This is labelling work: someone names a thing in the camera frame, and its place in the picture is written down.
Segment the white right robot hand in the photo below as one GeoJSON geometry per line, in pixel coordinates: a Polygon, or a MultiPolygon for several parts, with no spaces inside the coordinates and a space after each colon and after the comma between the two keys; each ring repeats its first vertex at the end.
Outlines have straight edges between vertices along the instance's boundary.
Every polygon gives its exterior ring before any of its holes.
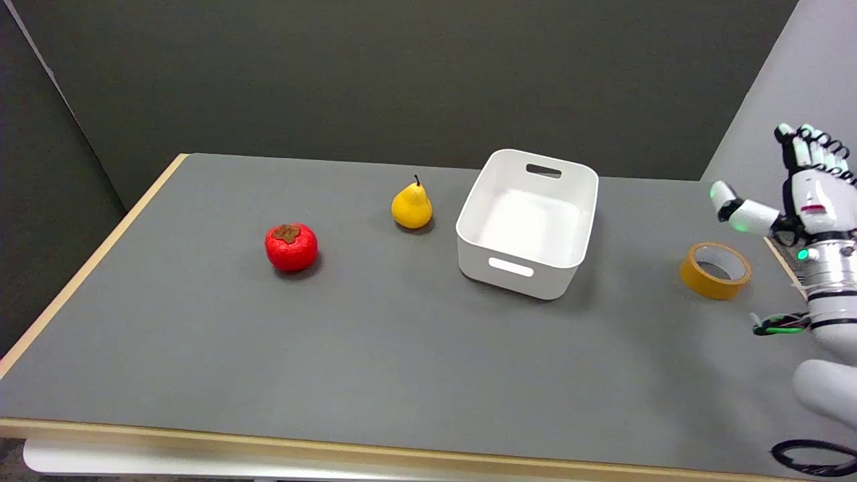
{"type": "Polygon", "coordinates": [[[781,210],[741,197],[717,180],[709,190],[717,220],[784,247],[853,238],[855,171],[849,168],[849,147],[808,123],[798,128],[780,123],[774,135],[786,169],[781,210]]]}

